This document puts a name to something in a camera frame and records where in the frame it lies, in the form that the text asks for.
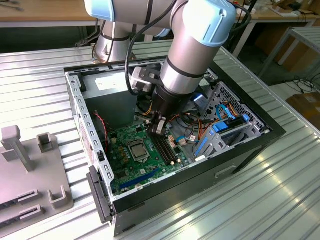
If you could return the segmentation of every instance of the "green circuit board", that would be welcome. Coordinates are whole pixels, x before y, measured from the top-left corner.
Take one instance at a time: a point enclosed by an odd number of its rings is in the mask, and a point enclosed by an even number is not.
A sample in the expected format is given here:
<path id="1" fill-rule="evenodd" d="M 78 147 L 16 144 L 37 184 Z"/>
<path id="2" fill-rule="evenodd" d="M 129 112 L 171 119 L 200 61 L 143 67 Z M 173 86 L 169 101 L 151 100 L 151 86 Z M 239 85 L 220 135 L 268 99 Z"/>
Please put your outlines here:
<path id="1" fill-rule="evenodd" d="M 171 135 L 168 130 L 166 132 L 167 136 Z M 149 137 L 144 124 L 117 129 L 108 133 L 108 136 L 111 139 L 111 144 L 106 154 L 114 173 L 114 180 L 111 182 L 111 187 L 115 195 L 120 195 L 131 189 L 138 188 L 169 173 L 181 170 L 190 164 L 180 146 L 170 147 L 170 150 L 176 159 L 179 159 L 179 162 L 175 162 L 174 165 L 166 164 L 152 139 Z M 132 147 L 130 147 L 132 143 L 137 141 L 140 143 L 143 141 L 144 148 L 149 155 L 147 159 L 144 159 L 142 162 L 134 160 Z M 152 176 L 136 182 L 131 186 L 123 187 L 123 184 L 136 180 L 141 176 L 145 178 L 148 174 Z"/>

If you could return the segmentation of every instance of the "cpu socket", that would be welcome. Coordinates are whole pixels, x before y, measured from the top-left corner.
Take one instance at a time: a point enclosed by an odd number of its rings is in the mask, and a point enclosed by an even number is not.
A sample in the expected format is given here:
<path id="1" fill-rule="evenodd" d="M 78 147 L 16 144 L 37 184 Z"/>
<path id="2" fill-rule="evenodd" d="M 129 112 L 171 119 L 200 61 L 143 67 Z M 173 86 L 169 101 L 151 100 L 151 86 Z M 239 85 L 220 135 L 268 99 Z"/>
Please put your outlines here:
<path id="1" fill-rule="evenodd" d="M 150 156 L 143 140 L 137 140 L 128 145 L 133 160 L 140 163 L 145 163 Z"/>

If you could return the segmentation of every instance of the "metal workbench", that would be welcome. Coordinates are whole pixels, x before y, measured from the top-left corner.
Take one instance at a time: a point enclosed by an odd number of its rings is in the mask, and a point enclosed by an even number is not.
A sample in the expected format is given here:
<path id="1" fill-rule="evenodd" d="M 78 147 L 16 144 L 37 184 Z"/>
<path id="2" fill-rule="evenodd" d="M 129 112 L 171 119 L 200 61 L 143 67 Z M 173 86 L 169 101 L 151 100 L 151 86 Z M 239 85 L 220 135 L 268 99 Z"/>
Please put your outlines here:
<path id="1" fill-rule="evenodd" d="M 138 58 L 166 54 L 171 41 L 138 43 Z M 117 239 L 319 239 L 320 133 L 223 48 L 215 62 L 285 130 L 247 168 Z M 87 160 L 72 117 L 63 68 L 92 62 L 91 48 L 0 55 L 0 127 L 22 140 L 58 138 L 74 207 L 7 236 L 13 239 L 112 239 L 86 180 Z"/>
<path id="2" fill-rule="evenodd" d="M 269 54 L 267 59 L 265 60 L 262 66 L 262 69 L 258 74 L 259 78 L 261 78 L 263 74 L 267 71 L 271 62 L 277 56 L 277 54 L 279 53 L 283 45 L 287 42 L 289 37 L 294 37 L 295 41 L 282 58 L 287 59 L 287 57 L 291 54 L 291 52 L 295 49 L 295 47 L 298 45 L 299 42 L 304 43 L 309 48 L 311 48 L 312 50 L 320 54 L 320 26 L 289 27 L 281 37 L 280 41 L 276 44 L 272 52 Z M 282 65 L 284 62 L 285 62 L 284 60 L 280 60 L 279 64 Z M 313 74 L 319 70 L 319 68 L 320 68 L 320 60 L 309 71 L 306 78 L 312 77 Z"/>

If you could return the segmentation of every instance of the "motherboard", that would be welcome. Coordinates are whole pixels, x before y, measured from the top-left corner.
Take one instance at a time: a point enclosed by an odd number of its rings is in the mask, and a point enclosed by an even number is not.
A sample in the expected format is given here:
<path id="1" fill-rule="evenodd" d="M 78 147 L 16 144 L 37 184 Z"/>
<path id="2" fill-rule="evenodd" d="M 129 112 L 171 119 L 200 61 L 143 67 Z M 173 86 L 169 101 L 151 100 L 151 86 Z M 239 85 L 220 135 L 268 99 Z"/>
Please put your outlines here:
<path id="1" fill-rule="evenodd" d="M 169 129 L 165 136 L 152 136 L 143 123 L 111 131 L 108 137 L 106 154 L 114 173 L 111 187 L 115 195 L 183 171 L 190 164 Z"/>

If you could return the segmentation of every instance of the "robotic arm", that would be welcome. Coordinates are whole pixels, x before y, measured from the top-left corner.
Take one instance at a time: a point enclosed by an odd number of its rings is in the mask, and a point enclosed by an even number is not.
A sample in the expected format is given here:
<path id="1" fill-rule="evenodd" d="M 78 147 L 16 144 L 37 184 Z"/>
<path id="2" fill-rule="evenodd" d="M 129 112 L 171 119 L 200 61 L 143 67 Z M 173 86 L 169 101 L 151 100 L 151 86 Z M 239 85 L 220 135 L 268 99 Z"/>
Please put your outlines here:
<path id="1" fill-rule="evenodd" d="M 157 134 L 195 92 L 236 19 L 236 9 L 227 0 L 85 0 L 85 7 L 91 16 L 109 21 L 95 50 L 102 62 L 124 59 L 132 30 L 151 25 L 146 34 L 163 36 L 172 29 L 174 40 L 159 76 L 147 76 L 161 81 L 152 97 L 152 131 Z M 128 85 L 135 95 L 131 86 L 142 90 L 146 82 L 138 76 Z"/>

